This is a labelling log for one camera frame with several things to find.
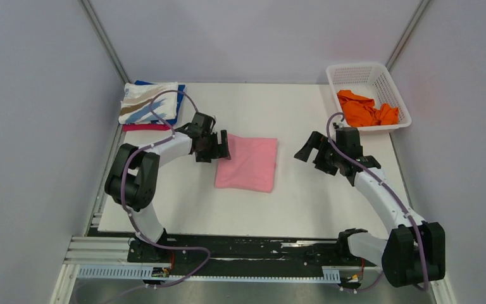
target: white arm segment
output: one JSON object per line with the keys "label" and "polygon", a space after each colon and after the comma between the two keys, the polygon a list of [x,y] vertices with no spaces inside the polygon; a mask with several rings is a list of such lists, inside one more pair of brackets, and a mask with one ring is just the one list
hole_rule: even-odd
{"label": "white arm segment", "polygon": [[[170,163],[180,156],[189,155],[192,147],[192,139],[176,132],[175,137],[164,144],[145,150],[159,155],[159,167]],[[157,242],[163,234],[163,225],[158,220],[154,204],[149,204],[139,212],[132,211],[133,219],[137,223],[139,230],[150,240]]]}
{"label": "white arm segment", "polygon": [[[370,168],[369,170],[384,182],[387,182],[383,170],[377,168]],[[379,185],[370,174],[366,172],[357,173],[355,176],[355,188],[370,202],[383,224],[385,224],[389,234],[392,229],[397,228],[399,225],[404,225],[405,227],[413,226],[409,219],[404,217],[403,211],[401,211],[392,195],[383,186]],[[424,218],[418,215],[406,202],[404,204],[408,212],[413,216],[416,225],[421,225]]]}
{"label": "white arm segment", "polygon": [[[384,182],[387,182],[383,170],[377,168],[370,168],[369,170]],[[413,226],[409,219],[404,216],[403,211],[399,208],[392,195],[384,187],[379,185],[370,174],[366,172],[357,173],[355,176],[355,188],[370,202],[377,215],[379,215],[385,224],[389,234],[392,229],[397,228],[399,225],[405,225],[405,227]],[[416,222],[416,225],[421,225],[422,220],[424,220],[423,217],[418,215],[406,202],[405,205]],[[379,239],[372,236],[369,232],[365,232],[349,236],[347,243],[352,255],[364,258],[379,267],[382,266],[381,258],[387,245],[386,239]]]}

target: orange cloth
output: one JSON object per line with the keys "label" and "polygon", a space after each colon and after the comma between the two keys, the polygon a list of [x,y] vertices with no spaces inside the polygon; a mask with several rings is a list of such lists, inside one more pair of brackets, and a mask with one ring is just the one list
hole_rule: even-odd
{"label": "orange cloth", "polygon": [[353,94],[351,90],[340,90],[338,100],[351,127],[369,127],[371,125],[397,125],[399,109],[391,108],[388,103],[381,109],[374,108],[375,101]]}

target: folded pink towel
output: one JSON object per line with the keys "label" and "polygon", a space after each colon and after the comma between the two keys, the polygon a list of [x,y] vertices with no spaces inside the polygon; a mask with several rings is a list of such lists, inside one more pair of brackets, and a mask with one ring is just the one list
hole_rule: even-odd
{"label": "folded pink towel", "polygon": [[276,138],[245,138],[228,134],[232,159],[219,159],[215,187],[273,191],[277,142]]}

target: tabletop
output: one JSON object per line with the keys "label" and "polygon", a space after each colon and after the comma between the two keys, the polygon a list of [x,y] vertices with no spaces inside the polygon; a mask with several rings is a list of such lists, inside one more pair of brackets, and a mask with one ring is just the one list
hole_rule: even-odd
{"label": "tabletop", "polygon": [[[180,157],[159,170],[155,208],[172,234],[337,238],[349,228],[363,228],[376,237],[387,231],[365,197],[340,174],[327,175],[293,156],[317,130],[326,134],[335,113],[328,85],[305,84],[187,84],[187,94],[199,111],[216,117],[217,131],[242,137],[278,139],[277,170],[272,193],[215,188],[216,161],[196,163]],[[193,107],[186,99],[178,125],[190,122]],[[152,143],[170,131],[133,131],[124,141]],[[406,193],[388,134],[363,134],[365,155],[381,164],[389,184],[402,200]],[[99,224],[103,232],[134,232],[128,217],[109,196]]]}

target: white plastic basket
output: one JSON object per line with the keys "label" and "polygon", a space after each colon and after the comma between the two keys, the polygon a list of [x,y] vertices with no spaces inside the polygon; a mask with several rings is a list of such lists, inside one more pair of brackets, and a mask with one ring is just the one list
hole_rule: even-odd
{"label": "white plastic basket", "polygon": [[381,63],[331,65],[327,68],[327,78],[339,111],[342,111],[342,107],[336,93],[340,90],[351,90],[357,95],[372,98],[375,100],[375,107],[378,109],[383,103],[388,103],[393,108],[399,108],[397,125],[358,127],[360,132],[391,132],[411,125],[411,115],[409,115],[389,71]]}

